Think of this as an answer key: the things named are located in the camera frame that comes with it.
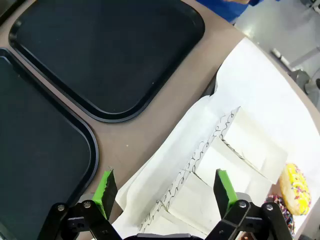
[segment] gray floor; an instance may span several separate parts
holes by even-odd
[[[276,48],[289,62],[320,46],[320,15],[300,0],[265,0],[248,7],[235,26],[266,52]],[[320,78],[320,53],[301,67]]]

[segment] table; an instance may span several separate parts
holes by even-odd
[[[104,171],[110,168],[114,169],[115,181],[120,188],[156,152],[185,112],[200,98],[227,55],[244,37],[231,24],[198,2],[184,0],[202,15],[205,22],[202,40],[139,116],[123,123],[104,123],[80,110],[10,47],[8,35],[12,24],[33,2],[34,0],[27,0],[0,26],[0,47],[8,48],[93,130],[99,148],[99,166],[85,193],[94,192]],[[320,113],[295,82],[274,61],[273,63],[301,98],[319,131]]]

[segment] sprinkled donut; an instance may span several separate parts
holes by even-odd
[[[293,215],[306,215],[311,205],[311,195],[305,176],[293,163],[288,163],[279,178],[286,207]]]
[[[286,208],[285,201],[282,197],[273,194],[269,195],[266,200],[266,202],[275,202],[279,205],[280,210],[282,212],[282,215],[284,217],[284,220],[288,226],[289,232],[291,234],[291,237],[294,238],[295,236],[295,221],[294,216],[291,214],[291,212]]]

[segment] yellow frosted donut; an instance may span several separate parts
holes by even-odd
[[[305,176],[293,163],[288,163],[279,178],[282,197],[293,215],[306,215],[311,204],[311,195]]]

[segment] white cardboard box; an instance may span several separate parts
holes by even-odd
[[[190,173],[167,210],[206,235],[221,220],[213,189],[194,173]]]
[[[191,234],[202,239],[206,238],[203,232],[167,212],[161,202],[157,202],[151,212],[152,215],[147,216],[142,224],[141,233],[159,235]]]
[[[253,169],[276,184],[286,164],[287,152],[239,107],[224,129],[223,140]]]
[[[226,170],[235,192],[246,193],[257,206],[264,203],[272,183],[240,159],[216,137],[195,173],[213,188],[216,170]]]

